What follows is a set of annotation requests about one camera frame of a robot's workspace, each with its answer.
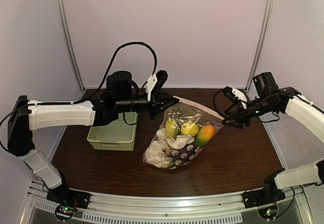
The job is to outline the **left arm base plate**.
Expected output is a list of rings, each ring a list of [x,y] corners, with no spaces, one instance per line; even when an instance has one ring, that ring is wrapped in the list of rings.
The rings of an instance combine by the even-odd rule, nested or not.
[[[63,206],[87,209],[90,200],[90,193],[56,188],[48,191],[46,199]]]

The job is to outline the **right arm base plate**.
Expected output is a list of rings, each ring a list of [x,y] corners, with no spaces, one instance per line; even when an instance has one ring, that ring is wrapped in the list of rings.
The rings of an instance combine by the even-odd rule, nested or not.
[[[266,192],[264,188],[258,190],[245,190],[241,196],[246,209],[272,204],[286,198],[283,191],[270,193]]]

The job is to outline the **green plastic basket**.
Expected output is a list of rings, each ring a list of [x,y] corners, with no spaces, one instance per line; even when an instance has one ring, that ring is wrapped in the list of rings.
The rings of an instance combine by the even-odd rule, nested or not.
[[[103,151],[133,151],[138,114],[123,113],[118,119],[106,126],[92,126],[88,132],[87,141],[95,150]]]

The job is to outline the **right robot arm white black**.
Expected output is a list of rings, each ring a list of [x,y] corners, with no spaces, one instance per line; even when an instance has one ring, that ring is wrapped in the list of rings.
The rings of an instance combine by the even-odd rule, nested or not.
[[[280,88],[271,72],[263,72],[253,77],[258,97],[247,100],[235,88],[225,87],[222,92],[231,102],[224,112],[222,124],[235,128],[250,126],[251,119],[267,113],[286,114],[307,128],[323,141],[323,110],[319,109],[293,87]],[[279,191],[295,186],[323,184],[323,160],[319,159],[290,170],[274,173],[264,180],[266,199]]]

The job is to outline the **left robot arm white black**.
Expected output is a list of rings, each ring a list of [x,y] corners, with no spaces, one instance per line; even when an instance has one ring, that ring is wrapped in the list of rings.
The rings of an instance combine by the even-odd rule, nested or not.
[[[8,117],[9,153],[19,157],[51,189],[65,189],[63,175],[49,162],[32,141],[32,131],[58,126],[106,126],[127,112],[148,112],[151,119],[179,99],[161,90],[168,78],[164,70],[147,80],[144,93],[137,88],[128,71],[117,71],[106,79],[106,89],[99,99],[82,102],[39,102],[19,96]]]

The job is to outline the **clear zip top bag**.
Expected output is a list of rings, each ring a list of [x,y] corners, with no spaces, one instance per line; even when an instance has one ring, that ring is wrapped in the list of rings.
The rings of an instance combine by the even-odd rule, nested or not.
[[[197,102],[177,97],[179,102],[164,112],[144,163],[161,170],[190,164],[223,127],[224,119],[214,110]]]

